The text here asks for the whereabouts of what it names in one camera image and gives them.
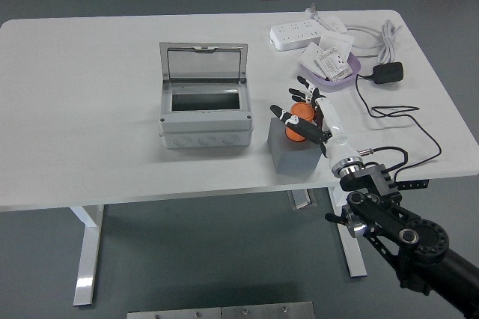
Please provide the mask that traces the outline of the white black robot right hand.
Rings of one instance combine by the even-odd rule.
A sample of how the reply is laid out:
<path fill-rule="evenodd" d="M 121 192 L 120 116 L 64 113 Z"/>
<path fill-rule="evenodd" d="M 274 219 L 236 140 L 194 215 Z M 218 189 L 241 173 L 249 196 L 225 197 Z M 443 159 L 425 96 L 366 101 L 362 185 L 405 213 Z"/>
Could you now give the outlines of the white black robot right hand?
<path fill-rule="evenodd" d="M 361 169 L 363 161 L 358 151 L 348 143 L 347 135 L 330 100 L 321 94 L 312 82 L 302 76 L 298 76 L 297 80 L 306 87 L 306 91 L 291 88 L 291 97 L 297 104 L 310 108 L 313 118 L 308 121 L 300 114 L 285 111 L 277 105 L 270 106 L 271 112 L 286 128 L 320 146 L 335 177 L 341 178 Z"/>

